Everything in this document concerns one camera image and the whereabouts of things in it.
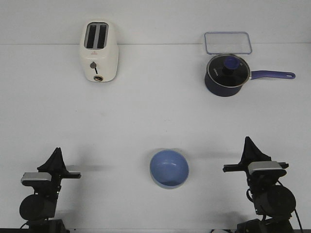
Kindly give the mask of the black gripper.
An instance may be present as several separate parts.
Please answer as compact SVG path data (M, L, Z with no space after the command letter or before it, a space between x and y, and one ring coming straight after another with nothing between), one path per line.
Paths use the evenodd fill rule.
M51 181L44 185L47 192L59 192L63 179L81 178L80 172L67 171L61 148L56 148L49 159L37 170L38 172L47 172L51 175Z
M272 158L259 150L249 136L245 138L242 157L239 164L224 165L223 172L244 171L246 173L247 184L249 187L270 187L276 184L279 178L259 175L258 177L248 178L248 165L253 162L271 161ZM279 162L286 170L289 164Z

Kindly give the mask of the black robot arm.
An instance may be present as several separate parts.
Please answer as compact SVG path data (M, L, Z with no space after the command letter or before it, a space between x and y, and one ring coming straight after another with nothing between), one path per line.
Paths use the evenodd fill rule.
M79 179L80 172L69 172L62 151L56 148L49 159L37 168L37 172L25 172L23 186L32 187L34 193L20 204L19 213L26 220L30 233L69 233L63 220L54 219L63 179Z
M259 150L247 136L244 140L239 163L224 165L223 172L243 171L248 189L246 196L253 203L257 215L262 219L252 219L237 224L237 233L293 233L290 223L292 213L297 215L296 199L290 189L279 178L287 174L286 162L273 161Z

